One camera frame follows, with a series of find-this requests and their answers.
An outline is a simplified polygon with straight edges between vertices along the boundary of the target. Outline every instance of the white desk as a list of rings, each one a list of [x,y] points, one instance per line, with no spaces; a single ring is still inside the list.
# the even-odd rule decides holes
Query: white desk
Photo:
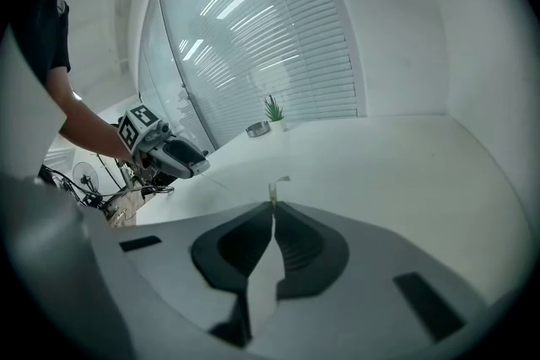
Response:
[[[314,121],[245,133],[209,157],[207,177],[177,180],[138,224],[278,199],[389,228],[468,280],[490,304],[522,280],[532,237],[520,203],[485,149],[447,116]]]

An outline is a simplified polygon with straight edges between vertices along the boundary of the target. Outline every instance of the black slot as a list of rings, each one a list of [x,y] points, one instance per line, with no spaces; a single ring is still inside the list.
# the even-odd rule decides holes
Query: black slot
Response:
[[[236,293],[227,321],[210,333],[237,347],[251,340],[247,279],[272,239],[272,205],[261,204],[243,215],[201,234],[191,253],[195,267],[214,288]]]
[[[394,277],[393,281],[434,341],[442,341],[465,325],[418,273],[405,273]]]
[[[173,159],[180,160],[185,166],[188,162],[196,164],[206,160],[197,149],[183,141],[168,142],[163,146],[163,151]]]
[[[147,248],[153,244],[161,243],[161,240],[154,235],[148,237],[141,237],[140,239],[127,240],[120,242],[120,247],[124,252],[131,252],[132,250]]]
[[[278,300],[324,292],[348,263],[347,240],[335,229],[284,202],[276,205],[274,217],[274,236],[285,265],[285,278],[278,283]]]

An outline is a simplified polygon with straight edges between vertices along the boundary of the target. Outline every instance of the window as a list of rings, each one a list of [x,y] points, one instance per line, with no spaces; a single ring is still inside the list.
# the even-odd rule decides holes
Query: window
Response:
[[[163,117],[167,119],[170,129],[175,134],[188,138],[199,149],[211,153],[214,147],[193,108],[176,68],[158,0],[150,0],[143,34],[141,46],[143,70],[139,72],[139,74],[142,72],[143,76],[139,77],[139,82],[145,79],[145,73],[148,71],[151,83],[146,84],[147,93],[141,92],[141,99],[143,101],[148,99],[149,107],[155,107],[162,116],[165,114]]]
[[[175,59],[167,70],[176,68],[216,147],[264,120],[270,94],[287,122],[357,116],[333,0],[159,1],[169,36],[159,43]],[[157,61],[147,62],[152,70]],[[167,92],[156,79],[164,78],[154,79],[158,94]]]
[[[165,114],[161,103],[159,102],[158,94],[155,90],[152,78],[150,78],[150,72],[146,66],[146,59],[144,59],[143,49],[139,52],[138,63],[138,91],[141,95],[141,100],[146,106],[148,106],[159,117],[166,119],[170,123],[170,119]]]

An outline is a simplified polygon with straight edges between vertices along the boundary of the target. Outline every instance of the white surface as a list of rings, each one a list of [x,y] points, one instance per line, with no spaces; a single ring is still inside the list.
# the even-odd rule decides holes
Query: white surface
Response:
[[[279,200],[389,228],[489,303],[516,287],[530,264],[532,238],[514,192],[448,116],[316,121],[284,134],[242,134],[209,159],[207,177],[177,180],[172,194],[139,209],[138,223],[267,201],[267,184],[289,175],[278,183]]]
[[[540,235],[538,22],[525,0],[439,0],[449,112],[494,156]]]
[[[359,45],[368,116],[445,114],[448,64],[437,0],[343,0]]]
[[[0,44],[0,171],[17,179],[35,177],[65,120],[8,27]]]

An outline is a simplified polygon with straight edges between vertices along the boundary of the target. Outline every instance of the white wall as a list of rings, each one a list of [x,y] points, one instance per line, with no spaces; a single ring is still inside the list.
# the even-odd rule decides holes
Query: white wall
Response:
[[[438,0],[448,108],[491,153],[540,234],[538,22],[526,0]]]
[[[445,114],[448,62],[436,0],[343,0],[365,75],[368,116]]]
[[[104,110],[99,113],[99,116],[108,123],[117,123],[118,117],[123,116],[126,113],[126,110],[138,102],[138,97],[136,95],[124,99],[117,104],[109,107],[107,110]],[[112,158],[107,158],[106,156],[101,156],[101,159],[105,164],[102,164],[100,160],[95,156],[95,153],[84,150],[71,144],[65,138],[57,136],[51,145],[51,149],[64,149],[64,148],[75,148],[75,154],[73,155],[73,164],[68,169],[62,171],[67,177],[73,180],[73,167],[79,162],[86,162],[95,169],[100,185],[99,193],[101,194],[114,194],[118,191],[118,186],[114,180],[109,176],[105,167],[111,172],[111,174],[116,179],[116,182],[123,187],[125,185],[122,175],[118,167],[116,167],[115,161]]]
[[[69,81],[93,111],[135,94],[127,67],[132,0],[65,0],[70,7]]]

